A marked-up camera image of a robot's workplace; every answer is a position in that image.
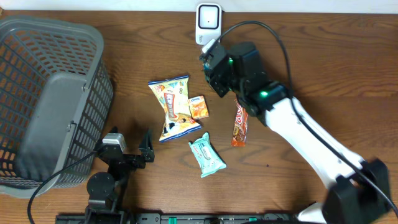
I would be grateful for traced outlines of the orange tissue pack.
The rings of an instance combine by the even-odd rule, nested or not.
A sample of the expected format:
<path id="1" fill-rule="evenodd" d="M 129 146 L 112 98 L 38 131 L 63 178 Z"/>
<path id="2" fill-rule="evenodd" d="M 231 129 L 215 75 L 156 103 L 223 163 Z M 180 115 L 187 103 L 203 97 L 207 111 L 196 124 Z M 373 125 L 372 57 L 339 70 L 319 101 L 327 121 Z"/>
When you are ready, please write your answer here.
<path id="1" fill-rule="evenodd" d="M 188 105 L 191 116 L 194 120 L 199 120 L 209 117 L 208 108 L 205 97 L 203 95 L 188 99 Z"/>

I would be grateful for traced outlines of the orange Top chocolate bar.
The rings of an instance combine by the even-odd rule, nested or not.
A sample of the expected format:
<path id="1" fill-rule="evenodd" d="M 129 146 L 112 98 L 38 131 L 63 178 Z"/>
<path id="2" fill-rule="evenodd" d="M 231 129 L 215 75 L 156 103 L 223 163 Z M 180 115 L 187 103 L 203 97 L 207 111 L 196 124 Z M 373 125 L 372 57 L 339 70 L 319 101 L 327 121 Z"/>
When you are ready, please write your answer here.
<path id="1" fill-rule="evenodd" d="M 239 104 L 238 100 L 235 99 L 237 106 L 236 117 L 234 120 L 233 135 L 231 145 L 234 147 L 245 146 L 246 135 L 248 129 L 248 114 L 246 110 Z"/>

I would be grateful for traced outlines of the yellow snack chip bag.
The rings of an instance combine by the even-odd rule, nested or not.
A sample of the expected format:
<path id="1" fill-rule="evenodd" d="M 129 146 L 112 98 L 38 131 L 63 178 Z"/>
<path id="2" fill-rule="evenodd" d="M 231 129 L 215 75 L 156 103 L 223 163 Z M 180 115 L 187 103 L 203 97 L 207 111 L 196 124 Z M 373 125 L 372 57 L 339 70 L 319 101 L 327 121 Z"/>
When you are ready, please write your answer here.
<path id="1" fill-rule="evenodd" d="M 189 75 L 182 75 L 148 82 L 165 113 L 160 142 L 177 139 L 201 129 L 201 125 L 192 118 L 188 105 L 188 79 Z"/>

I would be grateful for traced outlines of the white wet wipes pack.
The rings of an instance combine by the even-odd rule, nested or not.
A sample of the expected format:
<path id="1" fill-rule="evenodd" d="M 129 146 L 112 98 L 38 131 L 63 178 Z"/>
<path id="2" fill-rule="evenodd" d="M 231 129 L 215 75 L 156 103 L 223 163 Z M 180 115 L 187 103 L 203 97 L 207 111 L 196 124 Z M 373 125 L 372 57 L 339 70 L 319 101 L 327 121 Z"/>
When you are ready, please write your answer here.
<path id="1" fill-rule="evenodd" d="M 211 146 L 210 135 L 208 133 L 204 133 L 201 138 L 189 142 L 188 145 L 200 166 L 201 178 L 214 174 L 227 167 Z"/>

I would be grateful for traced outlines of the grey plastic shopping basket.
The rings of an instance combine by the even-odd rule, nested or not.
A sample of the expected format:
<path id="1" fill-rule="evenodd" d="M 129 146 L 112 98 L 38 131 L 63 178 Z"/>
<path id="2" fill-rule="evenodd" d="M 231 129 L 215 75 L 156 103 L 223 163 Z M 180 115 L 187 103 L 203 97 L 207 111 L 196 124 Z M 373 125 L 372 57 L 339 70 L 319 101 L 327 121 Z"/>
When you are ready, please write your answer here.
<path id="1" fill-rule="evenodd" d="M 30 16 L 1 20 L 1 193 L 74 187 L 108 117 L 113 87 L 92 26 Z"/>

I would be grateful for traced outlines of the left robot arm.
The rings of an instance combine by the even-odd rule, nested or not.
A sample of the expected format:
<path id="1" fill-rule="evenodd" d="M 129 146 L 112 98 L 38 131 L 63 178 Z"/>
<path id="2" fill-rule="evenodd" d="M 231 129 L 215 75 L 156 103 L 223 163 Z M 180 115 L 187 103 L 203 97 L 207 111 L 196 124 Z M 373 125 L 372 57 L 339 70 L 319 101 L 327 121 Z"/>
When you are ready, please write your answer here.
<path id="1" fill-rule="evenodd" d="M 89 194 L 85 223 L 134 223 L 134 215 L 122 208 L 124 194 L 133 172 L 155 159 L 151 131 L 139 144 L 140 154 L 126 154 L 126 141 L 114 127 L 94 148 L 95 156 L 108 165 L 106 172 L 97 172 L 88 180 Z"/>

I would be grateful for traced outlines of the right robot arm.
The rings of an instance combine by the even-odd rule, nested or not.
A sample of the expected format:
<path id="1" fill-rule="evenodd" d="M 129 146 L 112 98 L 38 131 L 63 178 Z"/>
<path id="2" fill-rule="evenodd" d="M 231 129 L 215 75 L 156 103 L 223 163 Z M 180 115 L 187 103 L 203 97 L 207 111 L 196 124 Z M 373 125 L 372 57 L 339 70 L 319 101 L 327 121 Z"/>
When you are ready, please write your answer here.
<path id="1" fill-rule="evenodd" d="M 211 40 L 202 48 L 206 81 L 283 137 L 314 169 L 328 194 L 296 216 L 301 223 L 371 223 L 397 207 L 390 199 L 389 172 L 350 151 L 325 131 L 293 96 L 292 89 L 268 79 L 252 42 L 225 49 Z"/>

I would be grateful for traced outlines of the white barcode scanner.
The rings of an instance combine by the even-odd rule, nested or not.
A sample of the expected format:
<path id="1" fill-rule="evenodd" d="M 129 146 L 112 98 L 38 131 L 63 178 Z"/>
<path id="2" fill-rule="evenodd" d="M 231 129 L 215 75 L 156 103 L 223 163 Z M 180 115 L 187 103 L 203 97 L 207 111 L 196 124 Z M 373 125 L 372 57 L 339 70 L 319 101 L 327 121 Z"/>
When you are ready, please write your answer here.
<path id="1" fill-rule="evenodd" d="M 221 35 L 222 8 L 216 3 L 200 3 L 196 8 L 195 42 L 205 45 Z"/>

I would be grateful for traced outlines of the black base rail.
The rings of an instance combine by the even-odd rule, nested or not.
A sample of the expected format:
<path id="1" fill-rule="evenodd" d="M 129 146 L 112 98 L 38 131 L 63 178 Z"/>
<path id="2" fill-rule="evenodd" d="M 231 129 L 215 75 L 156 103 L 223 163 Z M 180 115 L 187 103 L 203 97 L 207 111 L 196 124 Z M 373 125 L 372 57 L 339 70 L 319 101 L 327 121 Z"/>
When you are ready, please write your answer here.
<path id="1" fill-rule="evenodd" d="M 267 213 L 264 215 L 161 215 L 158 213 L 133 214 L 117 220 L 116 217 L 89 220 L 84 215 L 57 215 L 55 223 L 128 223 L 128 224 L 238 224 L 238 223 L 305 223 L 286 213 Z"/>

